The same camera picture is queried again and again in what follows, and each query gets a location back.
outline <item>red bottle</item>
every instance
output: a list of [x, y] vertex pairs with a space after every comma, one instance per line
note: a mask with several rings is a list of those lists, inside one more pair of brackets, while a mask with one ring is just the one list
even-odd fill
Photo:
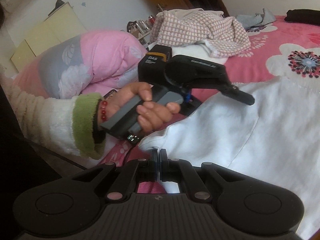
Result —
[[148, 19], [149, 19], [149, 22], [152, 24], [152, 26], [155, 24], [155, 22], [156, 22], [156, 19], [152, 16], [152, 15], [150, 15], [149, 17], [148, 17]]

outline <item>yellow cabinet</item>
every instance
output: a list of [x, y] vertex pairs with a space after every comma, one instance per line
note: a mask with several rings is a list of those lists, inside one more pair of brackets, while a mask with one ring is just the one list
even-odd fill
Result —
[[86, 31], [67, 2], [27, 33], [11, 61], [21, 71], [42, 52]]
[[64, 42], [87, 31], [69, 3], [62, 5], [45, 22], [60, 42]]
[[11, 57], [11, 61], [16, 66], [18, 71], [32, 62], [36, 58], [35, 54], [32, 52], [26, 40], [23, 40], [17, 47], [16, 52]]
[[27, 33], [25, 40], [36, 57], [47, 49], [60, 44], [59, 39], [54, 35], [46, 21], [37, 24], [31, 29]]

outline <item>yellow strip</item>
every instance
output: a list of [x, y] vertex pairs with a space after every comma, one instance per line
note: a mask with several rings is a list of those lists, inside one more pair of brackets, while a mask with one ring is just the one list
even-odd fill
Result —
[[153, 56], [159, 56], [162, 57], [162, 61], [166, 62], [167, 61], [167, 56], [164, 53], [160, 52], [147, 52], [146, 55], [153, 55]]

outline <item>hand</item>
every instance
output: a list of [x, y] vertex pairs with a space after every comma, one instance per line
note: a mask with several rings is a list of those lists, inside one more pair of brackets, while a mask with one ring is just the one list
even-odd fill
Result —
[[[120, 89], [113, 97], [108, 99], [106, 107], [106, 116], [109, 119], [115, 114], [126, 102], [135, 95], [139, 95], [145, 102], [137, 106], [138, 123], [143, 132], [150, 133], [152, 130], [159, 129], [164, 123], [169, 122], [172, 114], [180, 111], [180, 105], [177, 103], [168, 103], [162, 106], [152, 100], [151, 87], [145, 82], [133, 82]], [[102, 122], [101, 114], [98, 114], [98, 124]]]

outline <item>pink checkered towel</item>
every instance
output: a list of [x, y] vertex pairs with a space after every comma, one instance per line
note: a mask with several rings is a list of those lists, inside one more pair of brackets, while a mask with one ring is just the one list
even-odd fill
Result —
[[235, 17], [218, 19], [205, 11], [182, 19], [169, 11], [158, 14], [150, 41], [171, 47], [204, 43], [211, 50], [211, 57], [231, 57], [251, 45], [245, 29]]

